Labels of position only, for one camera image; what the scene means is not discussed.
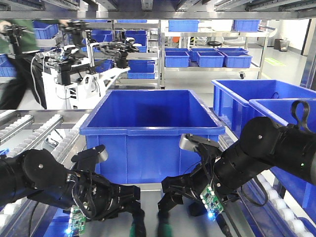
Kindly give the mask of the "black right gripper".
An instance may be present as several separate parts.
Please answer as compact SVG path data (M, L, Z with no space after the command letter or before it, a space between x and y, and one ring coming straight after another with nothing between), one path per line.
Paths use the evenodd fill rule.
M164 195L158 202L158 211L165 213L182 205L183 197L202 203L199 196L209 182L201 166L197 166L191 173L167 176L161 182Z

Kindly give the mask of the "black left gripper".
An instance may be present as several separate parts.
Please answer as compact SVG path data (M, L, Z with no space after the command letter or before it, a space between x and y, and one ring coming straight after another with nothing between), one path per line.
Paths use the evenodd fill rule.
M141 216L140 188L120 185L88 171L71 174L73 204L91 221L115 218L121 212Z

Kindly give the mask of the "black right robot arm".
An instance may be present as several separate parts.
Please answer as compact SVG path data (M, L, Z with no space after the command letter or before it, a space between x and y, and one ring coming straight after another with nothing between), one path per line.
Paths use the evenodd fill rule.
M183 202L183 197L207 204L204 190L223 198L271 167L314 184L316 135L307 126L309 113L309 104L296 100L291 105L296 124L283 126L269 117L255 117L224 151L213 140L183 134L180 148L197 153L200 162L190 173L162 181L164 196L158 203L159 213L169 212Z

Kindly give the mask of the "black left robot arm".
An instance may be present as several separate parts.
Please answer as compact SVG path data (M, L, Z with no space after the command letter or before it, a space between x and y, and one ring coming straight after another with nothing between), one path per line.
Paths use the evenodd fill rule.
M77 205L90 220L103 221L129 212L143 216L140 188L112 183L95 172L105 147L94 147L73 156L72 169L59 163L46 149L27 150L0 159L0 204L28 198L61 209Z

